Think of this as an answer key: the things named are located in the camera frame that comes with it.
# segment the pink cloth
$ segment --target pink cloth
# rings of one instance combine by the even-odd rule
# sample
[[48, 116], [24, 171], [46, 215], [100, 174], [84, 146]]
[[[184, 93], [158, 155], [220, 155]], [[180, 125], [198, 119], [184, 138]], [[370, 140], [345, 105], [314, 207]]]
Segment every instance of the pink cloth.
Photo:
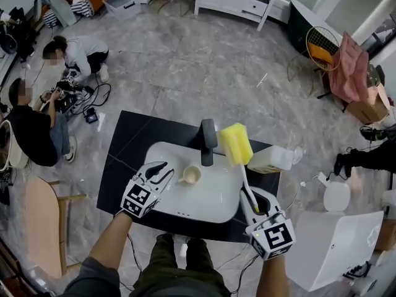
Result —
[[368, 53], [344, 32], [341, 47], [333, 55], [334, 64], [338, 63], [340, 56], [340, 65], [329, 72], [332, 93], [348, 103], [366, 101]]

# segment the faucet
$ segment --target faucet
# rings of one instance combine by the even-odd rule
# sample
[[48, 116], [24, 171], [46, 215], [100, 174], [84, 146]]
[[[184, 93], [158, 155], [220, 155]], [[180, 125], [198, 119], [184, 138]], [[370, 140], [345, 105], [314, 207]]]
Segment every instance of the faucet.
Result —
[[213, 149], [217, 147], [216, 128], [213, 119], [204, 119], [198, 130], [200, 140], [200, 162], [202, 166], [213, 165]]

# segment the white sink basin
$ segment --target white sink basin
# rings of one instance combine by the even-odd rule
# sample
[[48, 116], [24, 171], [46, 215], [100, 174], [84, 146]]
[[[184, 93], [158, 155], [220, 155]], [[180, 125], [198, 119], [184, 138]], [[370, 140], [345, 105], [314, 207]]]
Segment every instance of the white sink basin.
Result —
[[[241, 170], [231, 168], [225, 156], [213, 154], [213, 165], [205, 167], [200, 164], [200, 150], [157, 142], [147, 151], [145, 164], [152, 161], [167, 161], [174, 168], [154, 210], [213, 223], [227, 222], [235, 215], [243, 178]], [[178, 182], [189, 165], [198, 166], [202, 173], [194, 185]]]

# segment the black countertop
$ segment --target black countertop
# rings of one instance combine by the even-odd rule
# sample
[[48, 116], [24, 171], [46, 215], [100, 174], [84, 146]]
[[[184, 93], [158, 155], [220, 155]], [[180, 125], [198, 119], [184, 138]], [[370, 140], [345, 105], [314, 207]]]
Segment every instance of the black countertop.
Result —
[[[97, 207], [115, 214], [128, 181], [144, 164], [147, 150], [156, 142], [167, 142], [191, 149], [200, 149], [196, 139], [198, 127], [174, 121], [122, 111], [107, 155], [100, 183]], [[250, 140], [253, 152], [269, 147], [269, 144]], [[246, 168], [249, 185], [277, 195], [280, 174], [262, 175]], [[259, 207], [264, 203], [256, 194]], [[229, 242], [247, 242], [243, 233], [247, 227], [239, 205], [235, 216], [225, 223], [209, 223], [181, 218], [151, 210], [134, 222], [159, 230], [195, 238]]]

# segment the soap bottle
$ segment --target soap bottle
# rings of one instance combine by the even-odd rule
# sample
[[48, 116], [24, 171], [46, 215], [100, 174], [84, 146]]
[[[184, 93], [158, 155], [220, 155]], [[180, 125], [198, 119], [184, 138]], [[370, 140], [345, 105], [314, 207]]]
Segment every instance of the soap bottle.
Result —
[[278, 173], [290, 170], [302, 157], [303, 151], [300, 148], [292, 151], [273, 145], [253, 154], [247, 168], [261, 174]]

